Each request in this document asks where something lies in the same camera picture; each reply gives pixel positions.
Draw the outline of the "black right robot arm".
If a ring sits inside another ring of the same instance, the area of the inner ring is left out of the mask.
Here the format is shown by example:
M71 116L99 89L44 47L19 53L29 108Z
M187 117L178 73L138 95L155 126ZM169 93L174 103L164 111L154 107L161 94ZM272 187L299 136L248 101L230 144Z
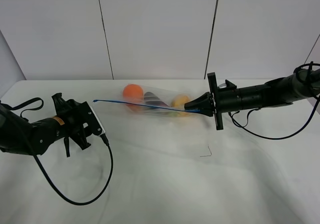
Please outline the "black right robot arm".
M243 88L237 88L228 80L225 80L224 87L218 86L216 74L212 72L207 75L209 92L186 103L184 108L208 117L214 116L216 129L222 130L223 113L288 106L319 95L320 71L313 70L314 66L319 64L301 65L290 76Z

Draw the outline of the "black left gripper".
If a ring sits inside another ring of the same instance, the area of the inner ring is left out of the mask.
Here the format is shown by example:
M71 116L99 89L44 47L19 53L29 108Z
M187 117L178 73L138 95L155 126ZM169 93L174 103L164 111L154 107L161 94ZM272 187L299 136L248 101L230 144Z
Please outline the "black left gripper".
M70 147L70 140L73 140L82 150L88 148L90 143L87 137L92 135L88 122L89 104L76 102L73 99L65 101L61 93L52 96L56 117L63 121L62 131L59 135L63 137L65 148Z

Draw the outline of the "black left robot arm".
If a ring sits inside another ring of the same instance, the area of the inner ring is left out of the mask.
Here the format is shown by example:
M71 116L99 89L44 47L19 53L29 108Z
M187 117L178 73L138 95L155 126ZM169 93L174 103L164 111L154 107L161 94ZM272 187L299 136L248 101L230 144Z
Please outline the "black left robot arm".
M100 136L104 129L87 102L65 101L61 93L52 96L56 115L30 123L15 111L27 111L26 106L42 101L33 98L16 107L0 105L0 150L21 155L42 155L51 144L63 140L66 155L70 156L70 140L82 150L90 143L87 137Z

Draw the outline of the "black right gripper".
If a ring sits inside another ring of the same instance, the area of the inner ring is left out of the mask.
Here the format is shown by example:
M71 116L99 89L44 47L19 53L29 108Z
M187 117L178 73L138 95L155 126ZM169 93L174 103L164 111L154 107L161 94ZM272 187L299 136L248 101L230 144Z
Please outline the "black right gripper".
M222 113L238 111L241 108L241 98L237 86L225 80L224 87L217 85L216 74L214 72L207 75L210 92L206 92L200 97L186 103L185 110L198 110L199 114L215 118L217 130L222 130Z

